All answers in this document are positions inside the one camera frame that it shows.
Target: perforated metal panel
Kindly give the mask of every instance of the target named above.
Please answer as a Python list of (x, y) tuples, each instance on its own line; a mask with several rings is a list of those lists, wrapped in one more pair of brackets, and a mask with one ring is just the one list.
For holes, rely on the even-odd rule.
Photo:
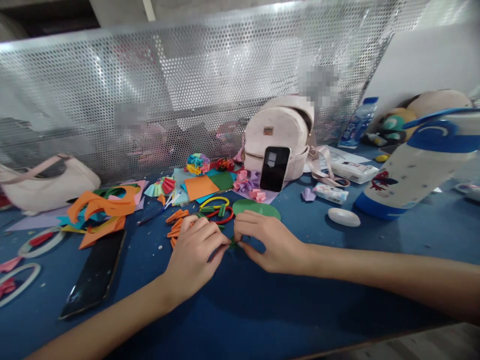
[(314, 131), (335, 141), (392, 32), (413, 29), (426, 5), (289, 2), (0, 44), (0, 162), (71, 153), (107, 181), (182, 167), (191, 153), (232, 156), (263, 103), (317, 86), (299, 74), (325, 66), (338, 95), (317, 103)]

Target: stuffed toy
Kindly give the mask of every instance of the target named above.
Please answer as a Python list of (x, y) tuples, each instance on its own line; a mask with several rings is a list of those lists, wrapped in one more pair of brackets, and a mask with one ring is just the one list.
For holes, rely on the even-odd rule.
[[(449, 108), (473, 108), (473, 103), (459, 91), (450, 89), (427, 91), (404, 101), (400, 107), (387, 112), (379, 121), (379, 128), (374, 132), (386, 140), (386, 143), (382, 141), (382, 146), (401, 144), (410, 139), (417, 129), (412, 127), (404, 130), (405, 124)], [(379, 143), (369, 140), (367, 136), (363, 138), (363, 141), (369, 145)]]

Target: plastic water bottle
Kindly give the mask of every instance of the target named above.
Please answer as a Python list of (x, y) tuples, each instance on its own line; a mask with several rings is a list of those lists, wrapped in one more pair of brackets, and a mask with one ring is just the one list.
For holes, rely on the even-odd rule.
[(378, 97), (367, 97), (363, 100), (363, 104), (356, 109), (355, 115), (348, 122), (338, 142), (339, 148), (355, 149), (359, 145), (362, 135), (374, 118), (378, 100)]
[(480, 109), (440, 111), (408, 122), (418, 126), (355, 200), (363, 212), (380, 219), (398, 219), (456, 169), (475, 158), (480, 148)]

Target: forearm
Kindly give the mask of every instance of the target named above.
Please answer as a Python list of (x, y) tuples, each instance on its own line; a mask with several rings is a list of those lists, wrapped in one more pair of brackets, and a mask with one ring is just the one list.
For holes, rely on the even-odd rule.
[(480, 320), (480, 266), (435, 257), (307, 246), (306, 275), (383, 289), (461, 320)]
[(177, 305), (169, 298), (162, 281), (162, 276), (158, 277), (130, 296), (52, 340), (28, 359), (103, 359), (133, 334), (167, 314)]

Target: phone screen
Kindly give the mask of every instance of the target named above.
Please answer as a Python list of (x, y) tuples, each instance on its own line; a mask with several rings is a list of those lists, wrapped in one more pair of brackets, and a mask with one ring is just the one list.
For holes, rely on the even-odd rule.
[(117, 270), (125, 233), (125, 230), (112, 232), (93, 245), (59, 319), (80, 314), (107, 298)]
[(269, 146), (266, 148), (261, 168), (260, 189), (275, 193), (282, 191), (289, 158), (290, 149), (288, 147)]

